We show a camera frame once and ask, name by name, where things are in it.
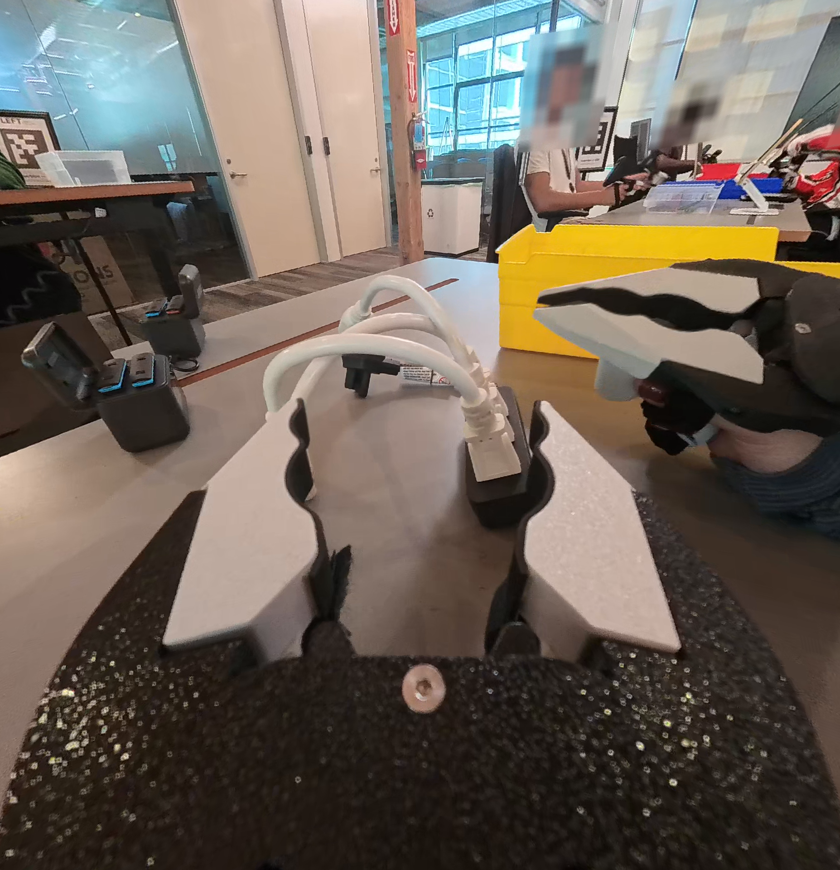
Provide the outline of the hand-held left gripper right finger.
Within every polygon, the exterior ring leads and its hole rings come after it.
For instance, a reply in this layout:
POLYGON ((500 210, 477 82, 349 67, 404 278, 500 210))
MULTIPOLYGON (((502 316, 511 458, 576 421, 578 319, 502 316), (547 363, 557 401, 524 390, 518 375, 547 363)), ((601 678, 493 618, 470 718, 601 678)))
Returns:
POLYGON ((678 653, 632 487, 547 401, 534 404, 529 444, 531 504, 491 603, 484 650, 578 662, 614 641, 678 653))

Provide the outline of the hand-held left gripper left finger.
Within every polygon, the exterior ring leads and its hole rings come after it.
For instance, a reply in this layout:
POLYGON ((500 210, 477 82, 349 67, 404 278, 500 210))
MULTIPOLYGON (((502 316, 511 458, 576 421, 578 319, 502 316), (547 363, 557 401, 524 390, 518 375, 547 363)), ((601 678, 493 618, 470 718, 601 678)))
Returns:
POLYGON ((290 400, 208 482, 163 636, 167 651, 240 640, 260 664, 302 656, 335 623, 351 547, 331 551, 309 507, 304 401, 290 400))

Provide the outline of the person's right forearm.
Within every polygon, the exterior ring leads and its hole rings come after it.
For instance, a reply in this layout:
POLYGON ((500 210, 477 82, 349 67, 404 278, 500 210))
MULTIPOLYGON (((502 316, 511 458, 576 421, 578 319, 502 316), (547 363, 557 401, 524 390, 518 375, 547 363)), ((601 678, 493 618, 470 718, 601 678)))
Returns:
POLYGON ((840 540, 840 433, 784 472, 714 459, 723 479, 760 514, 840 540))

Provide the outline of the person's right hand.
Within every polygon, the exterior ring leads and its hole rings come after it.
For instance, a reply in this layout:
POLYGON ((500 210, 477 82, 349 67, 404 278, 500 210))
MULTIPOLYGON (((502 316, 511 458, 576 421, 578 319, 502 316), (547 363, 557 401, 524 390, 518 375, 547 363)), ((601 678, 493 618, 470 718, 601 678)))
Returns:
POLYGON ((714 459, 724 459, 755 473, 784 473, 802 463, 822 444, 823 439, 800 430, 760 432, 742 428, 711 414, 706 403, 687 391, 660 385, 651 380, 634 383, 641 398, 645 429, 653 443, 672 455, 686 449, 693 439, 709 427, 713 430, 705 443, 714 459))

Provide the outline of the grey office desk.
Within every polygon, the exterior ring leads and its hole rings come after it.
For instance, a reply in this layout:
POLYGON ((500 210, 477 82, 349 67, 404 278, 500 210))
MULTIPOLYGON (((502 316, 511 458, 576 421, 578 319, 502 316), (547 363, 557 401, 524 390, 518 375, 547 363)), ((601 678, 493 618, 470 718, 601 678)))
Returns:
POLYGON ((643 203, 627 204, 613 212, 590 217, 590 223, 610 225, 663 225, 663 226, 728 226, 728 227, 774 227, 778 230, 779 243, 799 244, 806 242, 812 228, 799 202, 783 203, 775 214, 739 214, 744 203, 735 200, 717 201, 711 212, 652 212, 643 203))

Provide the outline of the yellow plastic bin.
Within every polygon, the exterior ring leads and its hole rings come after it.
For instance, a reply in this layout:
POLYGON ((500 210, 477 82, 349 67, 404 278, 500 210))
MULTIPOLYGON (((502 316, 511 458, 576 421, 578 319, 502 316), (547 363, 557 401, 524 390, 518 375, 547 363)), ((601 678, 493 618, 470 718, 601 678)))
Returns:
POLYGON ((541 291, 709 258, 774 262, 778 241, 774 227, 585 223, 537 232, 526 226, 497 249, 500 347, 593 359, 534 320, 541 291))

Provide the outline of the blue parts bin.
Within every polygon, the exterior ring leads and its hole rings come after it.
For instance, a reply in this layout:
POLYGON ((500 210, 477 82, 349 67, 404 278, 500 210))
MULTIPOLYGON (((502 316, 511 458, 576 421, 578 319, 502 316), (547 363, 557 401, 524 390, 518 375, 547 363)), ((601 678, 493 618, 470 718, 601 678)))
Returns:
MULTIPOLYGON (((784 194, 784 180, 781 178, 755 177, 750 180, 763 196, 778 196, 784 194)), ((735 179, 696 179, 697 184, 711 184, 721 187, 720 200, 742 200, 749 198, 743 187, 737 184, 735 179)))

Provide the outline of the black battery charger case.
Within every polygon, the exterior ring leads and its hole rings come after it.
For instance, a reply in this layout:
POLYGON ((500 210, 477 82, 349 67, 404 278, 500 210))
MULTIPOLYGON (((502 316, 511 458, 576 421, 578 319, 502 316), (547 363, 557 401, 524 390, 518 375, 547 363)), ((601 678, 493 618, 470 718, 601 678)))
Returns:
POLYGON ((153 352, 94 362, 56 322, 24 348, 25 368, 63 406, 95 412, 123 451, 137 453, 185 440, 186 398, 169 357, 153 352))
POLYGON ((197 359, 206 344, 202 278, 196 266, 187 264, 177 280, 179 291, 175 295, 157 300, 145 311, 143 333, 154 353, 197 359))

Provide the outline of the red white jacket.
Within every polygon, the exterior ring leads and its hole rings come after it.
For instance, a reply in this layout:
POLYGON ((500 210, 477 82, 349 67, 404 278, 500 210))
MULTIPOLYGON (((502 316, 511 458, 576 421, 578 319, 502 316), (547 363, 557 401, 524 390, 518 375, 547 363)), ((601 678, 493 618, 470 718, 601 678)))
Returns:
POLYGON ((783 190, 798 197, 806 208, 840 211, 840 130, 827 124, 802 133, 784 147, 783 154, 789 158, 783 190), (824 162, 824 168, 803 174, 801 167, 809 158, 824 162))

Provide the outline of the black office chair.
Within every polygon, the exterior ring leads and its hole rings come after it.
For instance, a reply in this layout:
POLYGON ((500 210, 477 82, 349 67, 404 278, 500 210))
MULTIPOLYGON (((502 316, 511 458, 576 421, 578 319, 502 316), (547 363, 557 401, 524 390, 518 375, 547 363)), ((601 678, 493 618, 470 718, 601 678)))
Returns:
POLYGON ((492 192, 486 260, 498 262, 498 248, 514 234, 536 221, 536 210, 526 191, 530 153, 512 145, 495 149, 492 158, 492 192))

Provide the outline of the white recycling bin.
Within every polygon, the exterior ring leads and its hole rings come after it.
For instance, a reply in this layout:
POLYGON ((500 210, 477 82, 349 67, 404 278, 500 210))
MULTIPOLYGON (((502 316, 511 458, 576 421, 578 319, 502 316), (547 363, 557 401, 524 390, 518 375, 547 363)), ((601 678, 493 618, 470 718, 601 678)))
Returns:
POLYGON ((425 254, 479 250, 483 179, 426 179, 421 185, 425 254))

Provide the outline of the brown cardboard box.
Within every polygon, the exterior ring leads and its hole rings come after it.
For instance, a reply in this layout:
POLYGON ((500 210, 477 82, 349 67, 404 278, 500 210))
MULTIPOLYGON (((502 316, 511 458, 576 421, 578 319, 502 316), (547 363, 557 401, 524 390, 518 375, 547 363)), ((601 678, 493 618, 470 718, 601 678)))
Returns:
MULTIPOLYGON (((133 293, 105 241, 101 237, 87 237, 80 239, 78 243, 86 252, 113 307, 120 309, 132 305, 135 302, 133 293)), ((99 314, 108 310, 76 245, 67 240, 49 242, 48 255, 74 283, 85 314, 99 314)))

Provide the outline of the white door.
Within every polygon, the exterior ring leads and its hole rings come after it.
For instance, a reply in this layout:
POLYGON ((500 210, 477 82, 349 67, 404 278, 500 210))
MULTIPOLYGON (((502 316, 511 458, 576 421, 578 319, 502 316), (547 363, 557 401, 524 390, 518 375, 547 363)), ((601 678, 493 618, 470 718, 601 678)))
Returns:
POLYGON ((369 3, 304 2, 341 257, 386 245, 369 3))
POLYGON ((320 261, 275 4, 175 1, 253 278, 320 261))

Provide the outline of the wooden-top desk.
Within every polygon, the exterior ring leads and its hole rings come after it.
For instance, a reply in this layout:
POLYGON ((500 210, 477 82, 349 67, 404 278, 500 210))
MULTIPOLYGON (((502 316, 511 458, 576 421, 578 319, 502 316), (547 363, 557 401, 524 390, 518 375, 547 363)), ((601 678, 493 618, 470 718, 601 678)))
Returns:
POLYGON ((190 180, 0 190, 0 225, 26 223, 35 216, 94 215, 102 210, 106 219, 127 226, 158 226, 167 216, 167 203, 195 192, 190 180))

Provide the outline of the wooden support post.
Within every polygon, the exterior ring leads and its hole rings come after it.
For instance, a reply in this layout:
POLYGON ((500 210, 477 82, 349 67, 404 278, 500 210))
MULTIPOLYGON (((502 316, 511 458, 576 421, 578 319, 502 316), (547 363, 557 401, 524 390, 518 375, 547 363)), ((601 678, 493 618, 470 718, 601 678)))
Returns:
POLYGON ((414 1, 384 1, 387 74, 391 106, 392 168, 398 246, 402 262, 425 257, 421 172, 415 165, 415 132, 422 124, 414 1))

